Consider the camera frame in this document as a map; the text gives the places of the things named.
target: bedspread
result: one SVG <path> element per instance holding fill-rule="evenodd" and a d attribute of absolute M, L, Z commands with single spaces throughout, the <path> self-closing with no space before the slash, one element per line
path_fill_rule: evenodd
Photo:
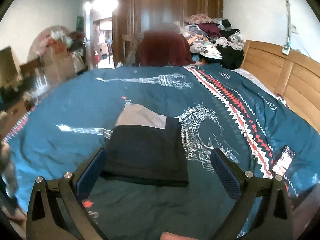
<path fill-rule="evenodd" d="M 36 177 L 61 177 L 105 146 L 129 102 L 179 118 L 189 185 L 154 187 L 99 178 L 88 210 L 99 213 L 98 225 L 110 239 L 158 239 L 163 231 L 210 238 L 234 205 L 210 164 L 215 147 L 243 171 L 271 178 L 270 166 L 288 145 L 297 153 L 284 176 L 293 206 L 318 183 L 318 133 L 238 73 L 219 64 L 97 69 L 58 87 L 24 117 L 19 132 L 7 137 L 22 208 L 27 209 Z"/>

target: brown wooden cabinet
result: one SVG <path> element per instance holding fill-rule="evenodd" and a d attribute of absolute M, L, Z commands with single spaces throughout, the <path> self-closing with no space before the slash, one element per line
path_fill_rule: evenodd
<path fill-rule="evenodd" d="M 206 13 L 211 18 L 222 18 L 223 0 L 118 0 L 112 15 L 114 61 L 124 61 L 124 34 L 137 34 L 161 23 L 172 23 L 187 16 Z"/>

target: metal screw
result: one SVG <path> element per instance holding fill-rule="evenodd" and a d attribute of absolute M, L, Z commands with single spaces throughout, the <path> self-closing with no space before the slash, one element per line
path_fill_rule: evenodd
<path fill-rule="evenodd" d="M 66 173 L 64 174 L 64 177 L 65 177 L 66 179 L 70 179 L 71 176 L 72 176 L 72 172 L 66 172 Z"/>
<path fill-rule="evenodd" d="M 245 174 L 245 176 L 247 178 L 252 178 L 253 177 L 253 173 L 251 171 L 246 171 L 244 174 Z"/>
<path fill-rule="evenodd" d="M 43 181 L 43 177 L 38 177 L 38 178 L 36 178 L 36 182 L 37 182 L 37 183 L 40 183 L 41 181 Z"/>
<path fill-rule="evenodd" d="M 280 175 L 276 175 L 276 180 L 281 181 L 282 177 Z"/>

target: bed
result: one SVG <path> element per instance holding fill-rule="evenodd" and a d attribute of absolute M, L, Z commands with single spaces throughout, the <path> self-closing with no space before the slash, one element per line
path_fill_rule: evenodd
<path fill-rule="evenodd" d="M 137 103 L 180 119 L 189 185 L 99 178 L 86 207 L 108 238 L 159 239 L 164 231 L 210 238 L 234 205 L 210 165 L 213 147 L 243 171 L 271 178 L 270 166 L 289 145 L 297 155 L 284 178 L 297 209 L 320 172 L 320 70 L 297 52 L 287 57 L 280 51 L 273 44 L 246 42 L 242 69 L 255 75 L 260 87 L 220 64 L 97 69 L 61 85 L 5 138 L 14 152 L 19 204 L 27 210 L 36 177 L 61 177 L 105 146 L 124 106 Z M 239 236 L 249 230 L 259 201 Z"/>

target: finger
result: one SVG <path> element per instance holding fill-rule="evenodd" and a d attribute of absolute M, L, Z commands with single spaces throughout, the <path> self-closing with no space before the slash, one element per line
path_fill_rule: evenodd
<path fill-rule="evenodd" d="M 168 232 L 163 232 L 160 237 L 160 240 L 196 240 L 196 239 L 190 238 L 190 237 L 178 236 Z"/>

